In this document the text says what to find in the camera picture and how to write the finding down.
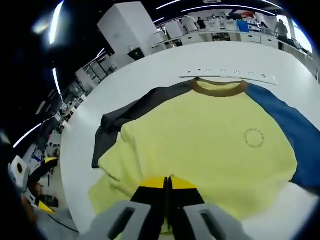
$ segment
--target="blue bin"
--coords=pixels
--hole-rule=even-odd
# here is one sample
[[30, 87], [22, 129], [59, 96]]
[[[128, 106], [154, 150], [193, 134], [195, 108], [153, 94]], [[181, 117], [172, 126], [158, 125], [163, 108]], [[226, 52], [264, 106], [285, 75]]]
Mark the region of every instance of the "blue bin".
[[249, 30], [249, 25], [246, 21], [236, 21], [236, 23], [238, 24], [238, 27], [239, 27], [239, 31], [240, 32], [244, 32], [244, 33], [249, 33], [250, 30]]

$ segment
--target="blue sleeve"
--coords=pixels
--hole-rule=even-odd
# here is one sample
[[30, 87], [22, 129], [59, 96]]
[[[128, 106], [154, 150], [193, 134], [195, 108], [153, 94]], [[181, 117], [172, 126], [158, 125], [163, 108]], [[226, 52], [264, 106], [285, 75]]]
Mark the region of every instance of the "blue sleeve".
[[320, 131], [267, 89], [250, 84], [246, 94], [273, 117], [290, 142], [297, 161], [292, 182], [320, 195]]

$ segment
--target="window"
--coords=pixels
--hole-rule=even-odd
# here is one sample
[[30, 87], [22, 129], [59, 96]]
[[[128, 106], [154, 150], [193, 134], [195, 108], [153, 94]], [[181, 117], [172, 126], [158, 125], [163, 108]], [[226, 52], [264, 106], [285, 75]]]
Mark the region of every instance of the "window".
[[282, 20], [284, 25], [286, 26], [286, 29], [288, 30], [288, 39], [291, 39], [291, 30], [290, 30], [290, 27], [289, 27], [289, 21], [288, 21], [288, 18], [284, 15], [277, 15], [276, 16], [276, 19], [279, 21], [279, 20]]
[[310, 41], [308, 40], [307, 36], [304, 34], [304, 32], [300, 29], [298, 24], [296, 24], [295, 21], [293, 21], [293, 27], [294, 27], [294, 34], [295, 39], [300, 43], [301, 47], [308, 50], [310, 53], [312, 53], [312, 46]]

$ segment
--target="brown collar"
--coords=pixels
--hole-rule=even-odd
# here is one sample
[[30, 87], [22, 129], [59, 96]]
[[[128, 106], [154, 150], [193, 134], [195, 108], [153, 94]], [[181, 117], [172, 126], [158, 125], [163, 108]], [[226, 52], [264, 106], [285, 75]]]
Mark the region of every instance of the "brown collar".
[[[216, 86], [225, 86], [228, 84], [237, 84], [237, 83], [239, 85], [234, 88], [230, 88], [230, 89], [208, 90], [208, 89], [201, 87], [197, 83], [197, 81], [208, 83], [211, 85], [216, 85]], [[249, 83], [247, 83], [246, 81], [213, 82], [213, 81], [201, 79], [199, 77], [196, 77], [195, 79], [191, 80], [190, 83], [191, 83], [192, 89], [194, 91], [196, 91], [197, 93], [212, 96], [212, 97], [218, 97], [218, 98], [232, 97], [232, 96], [239, 95], [241, 93], [244, 93], [246, 91], [247, 87], [249, 86]]]

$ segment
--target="circular logo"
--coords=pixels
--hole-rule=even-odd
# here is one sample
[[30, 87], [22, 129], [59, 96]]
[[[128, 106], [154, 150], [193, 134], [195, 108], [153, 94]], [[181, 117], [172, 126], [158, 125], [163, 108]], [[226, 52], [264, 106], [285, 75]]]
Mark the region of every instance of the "circular logo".
[[265, 136], [260, 130], [250, 128], [244, 133], [244, 140], [249, 147], [257, 149], [265, 143]]

